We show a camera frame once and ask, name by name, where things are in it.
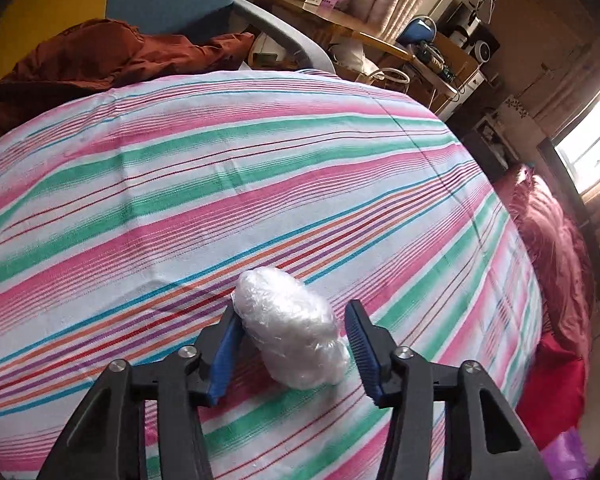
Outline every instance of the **striped bed sheet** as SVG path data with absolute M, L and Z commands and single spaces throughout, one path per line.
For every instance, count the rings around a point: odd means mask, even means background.
M 539 341 L 515 226 L 446 126 L 313 72 L 171 76 L 55 108 L 0 139 L 0 470 L 35 478 L 112 359 L 152 362 L 277 266 L 429 360 L 482 362 L 515 404 Z M 353 365 L 287 390 L 243 349 L 201 409 L 215 478 L 371 479 L 390 413 Z M 442 473 L 436 408 L 431 477 Z M 146 404 L 150 478 L 156 406 Z

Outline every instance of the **rust-colored jacket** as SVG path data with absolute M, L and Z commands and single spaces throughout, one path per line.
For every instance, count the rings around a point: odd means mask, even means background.
M 236 70 L 252 34 L 197 46 L 180 35 L 149 36 L 115 20 L 89 20 L 43 41 L 0 79 L 0 136 L 67 101 L 174 74 Z

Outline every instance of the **chair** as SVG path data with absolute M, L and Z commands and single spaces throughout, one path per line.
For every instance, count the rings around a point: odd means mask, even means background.
M 231 12 L 293 53 L 300 68 L 334 73 L 316 43 L 246 0 L 107 0 L 106 16 L 136 25 L 145 34 L 184 34 L 192 43 L 203 43 L 227 32 Z

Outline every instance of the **bright window light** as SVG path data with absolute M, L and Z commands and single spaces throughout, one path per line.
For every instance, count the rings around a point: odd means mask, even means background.
M 600 180 L 600 101 L 556 146 L 556 150 L 582 193 Z

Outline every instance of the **crumpled plastic wrap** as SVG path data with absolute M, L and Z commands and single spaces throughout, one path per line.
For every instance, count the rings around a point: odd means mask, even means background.
M 329 303 L 275 267 L 243 272 L 234 310 L 275 380 L 298 390 L 337 384 L 349 366 Z

